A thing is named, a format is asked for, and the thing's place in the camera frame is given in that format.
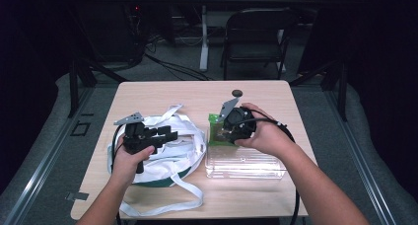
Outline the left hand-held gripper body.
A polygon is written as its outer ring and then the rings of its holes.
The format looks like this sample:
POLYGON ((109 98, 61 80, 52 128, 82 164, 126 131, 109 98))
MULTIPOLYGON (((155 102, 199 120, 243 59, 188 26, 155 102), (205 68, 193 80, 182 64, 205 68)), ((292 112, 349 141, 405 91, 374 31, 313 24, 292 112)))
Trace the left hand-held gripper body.
POLYGON ((135 154, 148 146, 154 146, 157 149, 164 143, 158 141, 158 128, 150 128, 144 124, 144 117, 141 113, 135 112, 129 116, 123 117, 113 123, 118 126, 125 126, 123 145, 130 154, 135 154))

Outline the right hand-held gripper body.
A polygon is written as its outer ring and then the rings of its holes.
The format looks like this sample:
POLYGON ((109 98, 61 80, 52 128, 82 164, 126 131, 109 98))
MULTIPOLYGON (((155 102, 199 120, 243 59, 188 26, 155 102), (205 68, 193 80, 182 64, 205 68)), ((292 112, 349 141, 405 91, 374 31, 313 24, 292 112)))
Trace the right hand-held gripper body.
POLYGON ((218 120, 224 123, 224 128, 231 132, 234 142, 238 139, 248 139, 256 130, 256 123, 248 108, 237 107, 239 98, 222 104, 218 120))

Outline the green snack packet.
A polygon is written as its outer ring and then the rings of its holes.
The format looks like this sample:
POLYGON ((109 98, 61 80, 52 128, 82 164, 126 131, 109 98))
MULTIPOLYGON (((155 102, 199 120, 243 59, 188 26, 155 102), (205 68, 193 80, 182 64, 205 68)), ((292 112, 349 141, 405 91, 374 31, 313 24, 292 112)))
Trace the green snack packet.
POLYGON ((221 138, 222 133, 231 132, 224 128, 224 123, 218 120, 218 115, 210 113, 208 115, 209 130, 208 130, 208 145, 209 146, 234 146, 228 142, 225 142, 221 138))

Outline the white tote bag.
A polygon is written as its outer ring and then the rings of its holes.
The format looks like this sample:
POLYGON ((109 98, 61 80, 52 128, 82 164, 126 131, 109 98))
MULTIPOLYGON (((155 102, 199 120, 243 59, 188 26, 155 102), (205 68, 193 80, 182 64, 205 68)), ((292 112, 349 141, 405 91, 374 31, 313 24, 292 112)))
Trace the white tote bag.
MULTIPOLYGON (((171 132, 177 132, 177 140, 164 143, 157 153, 138 164, 133 184, 147 188, 166 188, 179 186, 195 198, 191 201, 174 203, 141 212, 123 201, 119 207, 129 217, 160 215, 170 211, 182 211, 199 207, 203 203, 203 192, 197 186, 183 179, 193 173, 206 153, 205 134, 194 125, 188 116, 179 114, 180 105, 174 105, 161 115, 143 116, 144 124, 150 128, 169 125, 171 132)), ((117 139, 124 136, 125 126, 116 125, 116 131, 107 146, 107 168, 113 169, 118 150, 117 139)))

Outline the clear plastic container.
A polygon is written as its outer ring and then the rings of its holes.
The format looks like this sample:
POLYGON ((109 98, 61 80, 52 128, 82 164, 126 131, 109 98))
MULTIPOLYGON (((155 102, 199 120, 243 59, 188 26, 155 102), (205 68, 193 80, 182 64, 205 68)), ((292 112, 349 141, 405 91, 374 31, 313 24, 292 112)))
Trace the clear plastic container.
POLYGON ((281 180, 287 172, 279 159, 255 149, 241 146, 209 146, 208 130, 205 159, 208 178, 281 180))

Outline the person's right hand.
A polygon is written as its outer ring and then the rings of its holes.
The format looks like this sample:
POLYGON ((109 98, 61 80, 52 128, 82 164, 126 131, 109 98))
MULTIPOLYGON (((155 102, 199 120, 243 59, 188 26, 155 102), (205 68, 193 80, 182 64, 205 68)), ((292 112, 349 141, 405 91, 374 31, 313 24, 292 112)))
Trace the person's right hand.
POLYGON ((242 147, 256 149, 262 153, 269 154, 285 160, 292 155, 297 145, 272 122, 273 117, 258 106, 251 103, 243 103, 243 107, 250 109, 255 118, 267 118, 256 123, 256 131, 251 138, 238 139, 235 143, 242 147))

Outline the person's left hand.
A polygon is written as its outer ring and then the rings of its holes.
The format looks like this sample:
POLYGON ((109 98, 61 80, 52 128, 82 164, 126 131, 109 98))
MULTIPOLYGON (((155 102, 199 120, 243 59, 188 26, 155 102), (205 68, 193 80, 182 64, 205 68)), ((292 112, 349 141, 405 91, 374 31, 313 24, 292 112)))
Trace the person's left hand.
POLYGON ((122 185, 131 185, 136 175, 139 163, 148 160, 155 150, 154 146, 148 146, 145 149, 129 154, 123 145, 123 137, 120 136, 117 141, 118 150, 113 163, 113 171, 110 179, 122 185))

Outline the black metal stand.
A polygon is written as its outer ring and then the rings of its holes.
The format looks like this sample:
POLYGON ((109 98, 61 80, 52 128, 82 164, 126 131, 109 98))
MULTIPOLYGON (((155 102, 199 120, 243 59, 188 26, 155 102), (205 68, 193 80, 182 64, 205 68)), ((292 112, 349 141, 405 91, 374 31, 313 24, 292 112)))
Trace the black metal stand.
POLYGON ((94 88, 98 80, 93 71, 99 71, 117 83, 126 82, 127 79, 119 76, 113 71, 105 68, 97 61, 88 58, 73 57, 69 65, 69 86, 70 86, 70 112, 69 117, 73 117, 80 106, 79 101, 79 81, 87 88, 94 88))
POLYGON ((312 79, 314 76, 324 73, 324 77, 320 82, 323 91, 332 91, 338 86, 337 95, 337 112, 343 121, 347 120, 346 116, 346 96, 347 96, 347 75, 348 68, 343 60, 329 61, 315 70, 296 78, 290 82, 292 87, 299 86, 302 83, 312 79))

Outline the black folding chair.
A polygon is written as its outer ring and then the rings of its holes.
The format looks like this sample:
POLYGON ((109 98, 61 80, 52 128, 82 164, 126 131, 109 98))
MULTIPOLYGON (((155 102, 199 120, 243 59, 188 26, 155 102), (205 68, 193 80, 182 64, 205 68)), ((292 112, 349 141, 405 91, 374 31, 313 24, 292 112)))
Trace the black folding chair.
POLYGON ((221 55, 223 77, 228 79, 228 63, 274 63, 280 79, 290 42, 290 33, 299 15, 290 8, 244 9, 226 23, 221 55))

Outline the grey metal bracket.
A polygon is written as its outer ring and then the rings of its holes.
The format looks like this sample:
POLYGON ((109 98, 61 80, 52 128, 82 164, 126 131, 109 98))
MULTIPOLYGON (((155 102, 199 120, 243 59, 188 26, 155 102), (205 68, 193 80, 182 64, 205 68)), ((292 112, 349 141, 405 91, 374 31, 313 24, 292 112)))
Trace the grey metal bracket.
POLYGON ((68 192, 65 198, 69 201, 75 201, 75 200, 86 200, 89 197, 87 193, 84 192, 68 192))

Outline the aluminium floor rail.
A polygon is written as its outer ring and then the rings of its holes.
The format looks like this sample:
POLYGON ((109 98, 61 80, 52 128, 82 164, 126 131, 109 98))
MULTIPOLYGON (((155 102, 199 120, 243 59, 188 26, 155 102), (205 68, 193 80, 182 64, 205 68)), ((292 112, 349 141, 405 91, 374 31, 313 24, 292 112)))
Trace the aluminium floor rail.
POLYGON ((60 90, 52 111, 29 154, 0 195, 0 225, 20 225, 48 178, 80 111, 93 94, 92 88, 78 95, 78 107, 71 112, 70 94, 60 90))
POLYGON ((377 184, 375 177, 369 167, 366 158, 364 157, 363 151, 356 140, 353 131, 347 120, 344 120, 340 115, 337 107, 337 99, 333 92, 325 91, 324 95, 327 99, 328 104, 331 107, 333 114, 336 117, 340 128, 344 132, 345 138, 348 141, 348 151, 350 152, 351 158, 353 159, 354 165, 359 173, 362 184, 368 194, 368 197, 377 213, 381 223, 383 225, 397 225, 391 210, 389 209, 385 198, 383 197, 382 191, 377 184))

